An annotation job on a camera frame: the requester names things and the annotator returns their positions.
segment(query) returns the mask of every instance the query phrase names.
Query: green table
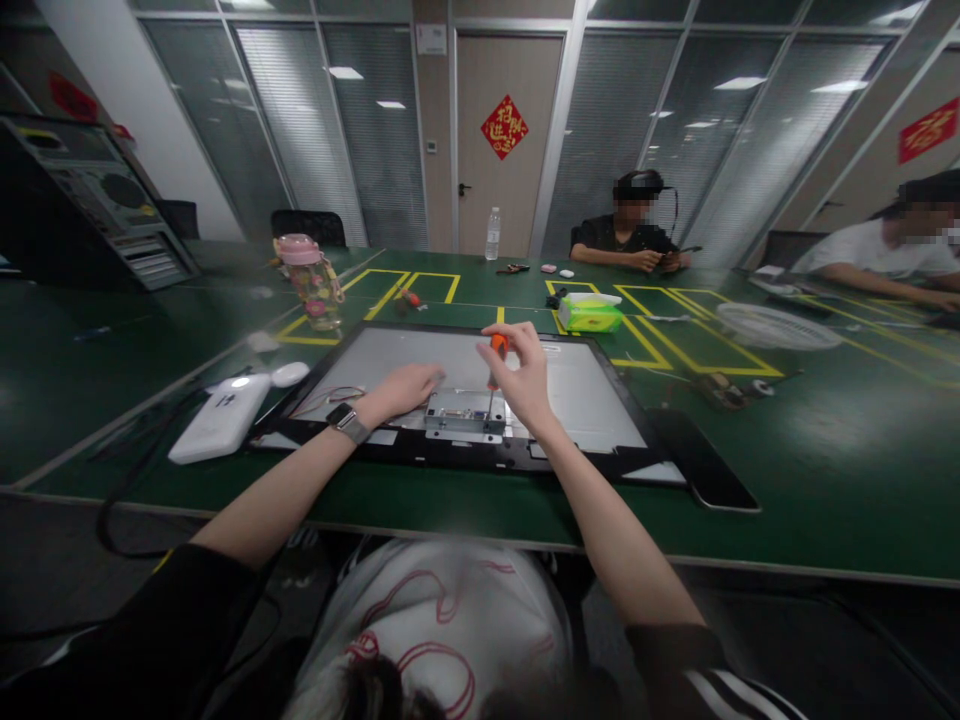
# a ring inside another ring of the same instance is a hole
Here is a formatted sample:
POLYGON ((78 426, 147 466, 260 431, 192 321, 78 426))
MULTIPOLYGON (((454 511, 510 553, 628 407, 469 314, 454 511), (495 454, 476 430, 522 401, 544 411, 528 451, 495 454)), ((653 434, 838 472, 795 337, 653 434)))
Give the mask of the green table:
MULTIPOLYGON (((0 349, 0 476, 7 492, 102 500, 131 458, 89 462, 91 448, 82 441, 91 433, 197 368, 212 382, 251 363, 312 365, 336 344, 336 335, 311 331, 299 311, 276 320, 296 306, 290 286, 264 267, 256 248, 227 245, 194 246, 207 273, 151 296, 0 286, 6 338, 0 349), (73 341, 80 330, 101 325, 114 331, 73 341), (267 326, 282 341, 276 353, 260 360, 245 345, 224 352, 267 326), (57 458, 62 451, 69 452, 57 458)), ((330 255, 343 270, 373 253, 330 255)), ((400 286, 410 286, 429 305, 404 322, 480 328, 503 318, 530 320, 543 332, 557 332, 544 307, 548 282, 622 295, 628 322, 598 340, 631 392, 645 406, 669 401, 687 411, 763 506, 758 515, 718 512, 676 489, 620 488, 672 559, 960 585, 960 526, 954 522, 960 508, 960 337, 877 325, 910 322, 923 313, 851 294, 814 301, 835 308, 827 324, 861 326, 841 331, 842 346, 818 353, 753 350, 721 336, 712 314, 727 300, 762 302, 764 294, 740 275, 689 270, 647 277, 569 262, 561 266, 576 271, 572 281, 536 269, 496 275, 507 262, 383 253, 353 277, 344 331, 363 318, 400 321, 389 302, 400 286), (683 313, 696 321, 644 319, 683 313), (685 384, 655 374, 685 368, 719 368, 743 382, 798 368, 804 374, 780 385, 776 397, 724 414, 685 384)), ((128 504, 212 514, 276 459, 241 453, 187 467, 161 459, 128 504)), ((467 531, 523 547, 580 542, 555 482, 506 474, 354 462, 334 478, 310 519, 398 535, 467 531)))

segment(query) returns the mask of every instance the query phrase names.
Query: door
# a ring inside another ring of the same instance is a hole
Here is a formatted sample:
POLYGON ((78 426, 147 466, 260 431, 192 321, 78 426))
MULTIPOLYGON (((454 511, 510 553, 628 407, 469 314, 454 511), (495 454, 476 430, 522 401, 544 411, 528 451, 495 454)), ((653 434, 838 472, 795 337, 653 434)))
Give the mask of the door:
POLYGON ((562 49, 560 37, 461 35, 457 41, 460 177, 454 182, 470 186, 458 200, 461 253, 483 254, 490 209, 499 207, 500 255, 527 256, 562 49), (483 125, 507 95, 527 133, 501 160, 483 125))

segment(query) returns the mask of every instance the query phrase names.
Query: hand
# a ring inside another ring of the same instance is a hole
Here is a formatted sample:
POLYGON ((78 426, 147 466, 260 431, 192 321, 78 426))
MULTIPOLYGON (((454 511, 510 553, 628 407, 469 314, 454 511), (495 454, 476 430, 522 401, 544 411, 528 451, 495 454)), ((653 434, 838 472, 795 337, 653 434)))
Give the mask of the hand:
POLYGON ((630 253, 628 256, 628 264, 631 267, 635 267, 638 270, 643 270, 644 272, 651 272, 660 262, 660 258, 663 257, 662 253, 658 253, 655 250, 641 250, 640 252, 630 253))
POLYGON ((360 422, 372 430, 389 418, 408 413, 425 403, 443 378, 443 367, 438 364, 404 365, 357 400, 353 409, 360 422))
POLYGON ((660 260, 660 270, 663 272, 675 272, 682 265, 680 253, 667 253, 660 260))
POLYGON ((935 307, 944 312, 960 312, 960 293, 921 290, 916 301, 921 305, 935 307))
POLYGON ((482 330, 484 335, 499 333, 510 340, 510 349, 520 358, 520 369, 510 370, 488 343, 478 343, 477 352, 490 366, 510 409, 524 426, 537 435, 556 416, 547 397, 547 356, 540 346, 540 338, 533 323, 519 325, 497 323, 482 330))

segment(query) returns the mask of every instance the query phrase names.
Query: black t-shirt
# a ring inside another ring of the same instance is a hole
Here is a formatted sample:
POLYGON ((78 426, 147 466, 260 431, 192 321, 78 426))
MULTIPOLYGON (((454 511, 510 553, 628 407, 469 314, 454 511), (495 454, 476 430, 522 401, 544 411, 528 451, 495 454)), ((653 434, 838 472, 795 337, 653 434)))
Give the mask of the black t-shirt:
POLYGON ((574 233, 570 250, 572 251, 573 246, 578 243, 607 252, 634 253, 641 250, 655 250, 659 253, 668 253, 678 250, 667 237, 667 233, 657 225, 637 225, 627 242, 618 243, 613 229, 613 215, 601 215, 584 220, 574 233))
MULTIPOLYGON (((254 573, 237 561, 181 546, 112 621, 75 637, 56 662, 3 688, 0 716, 199 716, 204 689, 235 640, 237 607, 254 588, 254 573)), ((804 720, 773 691, 735 675, 706 627, 629 627, 626 634, 654 718, 804 720)), ((264 707, 268 695, 254 696, 261 700, 244 714, 278 717, 285 700, 264 707)))

